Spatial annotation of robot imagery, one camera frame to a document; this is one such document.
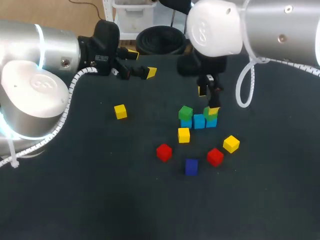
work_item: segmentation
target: toy block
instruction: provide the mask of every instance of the toy block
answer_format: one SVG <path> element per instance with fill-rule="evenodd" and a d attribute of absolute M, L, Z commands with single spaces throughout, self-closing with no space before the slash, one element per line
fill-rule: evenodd
<path fill-rule="evenodd" d="M 195 114 L 193 116 L 194 129 L 204 129 L 206 126 L 206 119 L 203 114 Z"/>
<path fill-rule="evenodd" d="M 226 140 L 224 140 L 223 148 L 232 154 L 235 150 L 239 148 L 239 144 L 240 141 L 231 135 Z"/>
<path fill-rule="evenodd" d="M 214 148 L 210 152 L 208 152 L 206 159 L 212 166 L 216 168 L 220 164 L 222 164 L 224 160 L 224 154 L 218 149 Z"/>
<path fill-rule="evenodd" d="M 190 131 L 189 128 L 178 129 L 178 139 L 180 144 L 187 144 L 190 142 Z"/>
<path fill-rule="evenodd" d="M 208 129 L 208 128 L 215 128 L 217 126 L 217 122 L 218 122 L 218 119 L 214 119 L 212 121 L 206 121 L 206 124 L 205 124 L 205 127 Z"/>
<path fill-rule="evenodd" d="M 156 156 L 165 163 L 172 157 L 172 148 L 167 144 L 162 144 L 156 149 Z"/>
<path fill-rule="evenodd" d="M 196 176 L 198 174 L 198 160 L 197 159 L 187 159 L 185 161 L 185 175 L 186 176 Z"/>
<path fill-rule="evenodd" d="M 114 107 L 116 119 L 125 119 L 127 117 L 127 110 L 125 105 L 118 105 Z"/>
<path fill-rule="evenodd" d="M 180 120 L 180 122 L 181 122 L 181 128 L 188 128 L 188 129 L 192 128 L 192 119 L 189 121 Z"/>
<path fill-rule="evenodd" d="M 208 106 L 204 108 L 203 115 L 205 119 L 209 122 L 215 120 L 218 117 L 219 108 L 220 107 L 210 108 Z"/>
<path fill-rule="evenodd" d="M 194 110 L 191 107 L 183 106 L 179 111 L 179 119 L 183 121 L 190 121 L 192 119 Z"/>

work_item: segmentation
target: cyan cube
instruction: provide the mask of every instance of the cyan cube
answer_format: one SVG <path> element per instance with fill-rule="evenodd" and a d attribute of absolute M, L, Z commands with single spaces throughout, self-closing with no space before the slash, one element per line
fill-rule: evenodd
<path fill-rule="evenodd" d="M 187 159 L 185 161 L 185 175 L 186 176 L 196 176 L 198 174 L 198 160 L 197 159 Z"/>
<path fill-rule="evenodd" d="M 215 128 L 217 126 L 218 119 L 214 119 L 212 121 L 206 121 L 206 128 Z"/>
<path fill-rule="evenodd" d="M 194 129 L 204 129 L 206 126 L 206 119 L 203 114 L 193 115 Z"/>
<path fill-rule="evenodd" d="M 181 128 L 191 129 L 192 128 L 192 119 L 190 119 L 189 121 L 181 120 Z"/>

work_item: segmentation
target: white cable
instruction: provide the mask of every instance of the white cable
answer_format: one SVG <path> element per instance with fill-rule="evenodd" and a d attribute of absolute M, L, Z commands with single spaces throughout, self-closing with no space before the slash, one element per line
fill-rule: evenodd
<path fill-rule="evenodd" d="M 236 82 L 235 99 L 236 99 L 236 102 L 238 103 L 238 105 L 241 108 L 247 108 L 250 105 L 251 101 L 252 101 L 252 97 L 254 95 L 254 90 L 255 90 L 255 79 L 256 79 L 255 65 L 256 64 L 257 63 L 254 60 L 251 60 L 247 64 L 247 66 L 244 67 L 244 69 L 242 70 L 242 72 L 239 75 L 238 81 Z M 248 100 L 246 101 L 246 103 L 243 103 L 242 100 L 241 100 L 241 86 L 242 86 L 242 82 L 244 81 L 245 76 L 247 75 L 249 70 L 251 70 L 250 92 L 249 92 Z"/>
<path fill-rule="evenodd" d="M 87 74 L 87 73 L 97 73 L 97 69 L 95 67 L 87 67 L 84 68 L 80 71 L 78 71 L 74 78 L 72 79 L 72 82 L 70 84 L 69 87 L 69 100 L 68 100 L 68 104 L 66 105 L 66 108 L 62 114 L 62 116 L 59 119 L 58 125 L 57 127 L 54 129 L 54 131 L 49 134 L 43 141 L 39 142 L 38 144 L 27 148 L 26 150 L 23 150 L 21 152 L 18 152 L 15 156 L 16 158 L 21 158 L 24 155 L 30 154 L 35 150 L 38 150 L 39 148 L 42 148 L 44 145 L 48 144 L 61 130 L 61 128 L 63 127 L 63 125 L 66 122 L 68 113 L 69 113 L 69 108 L 70 108 L 70 103 L 71 103 L 71 99 L 72 99 L 72 94 L 75 88 L 75 85 L 77 84 L 78 80 L 81 78 L 82 75 Z M 5 158 L 4 160 L 0 161 L 0 167 L 2 167 L 3 165 L 9 163 L 12 161 L 12 156 L 9 156 L 7 158 Z"/>
<path fill-rule="evenodd" d="M 262 57 L 261 61 L 262 61 L 262 63 L 268 63 L 268 62 L 272 61 L 272 62 L 276 62 L 276 63 L 289 65 L 289 66 L 292 66 L 296 69 L 300 69 L 300 70 L 303 70 L 307 73 L 310 73 L 310 74 L 313 74 L 317 77 L 320 77 L 320 70 L 315 67 L 312 67 L 312 66 L 297 64 L 297 63 L 287 62 L 287 61 L 281 61 L 281 60 L 275 60 L 275 59 L 269 59 L 269 58 L 265 58 L 265 57 Z M 247 66 L 244 67 L 241 74 L 239 75 L 238 81 L 236 82 L 235 99 L 241 108 L 247 108 L 252 101 L 252 97 L 253 97 L 254 89 L 255 89 L 255 78 L 256 78 L 255 65 L 256 64 L 257 63 L 250 58 L 250 62 L 247 64 Z M 249 97 L 248 97 L 247 102 L 243 103 L 241 100 L 241 86 L 242 86 L 242 83 L 243 83 L 243 80 L 244 80 L 246 74 L 248 73 L 248 71 L 250 69 L 251 69 L 251 84 L 250 84 Z"/>

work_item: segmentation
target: white storage bin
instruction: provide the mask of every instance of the white storage bin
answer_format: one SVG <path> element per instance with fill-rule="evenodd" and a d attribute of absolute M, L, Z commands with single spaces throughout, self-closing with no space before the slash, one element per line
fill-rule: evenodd
<path fill-rule="evenodd" d="M 157 3 L 144 5 L 116 4 L 112 6 L 118 15 L 118 26 L 122 33 L 140 33 L 154 25 L 154 8 Z"/>

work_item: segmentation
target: silver robot arm segment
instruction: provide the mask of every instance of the silver robot arm segment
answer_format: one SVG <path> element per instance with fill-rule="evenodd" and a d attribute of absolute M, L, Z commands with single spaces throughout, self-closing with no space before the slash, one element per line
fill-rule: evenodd
<path fill-rule="evenodd" d="M 200 0 L 189 12 L 187 32 L 209 57 L 245 47 L 257 58 L 320 65 L 318 0 Z"/>

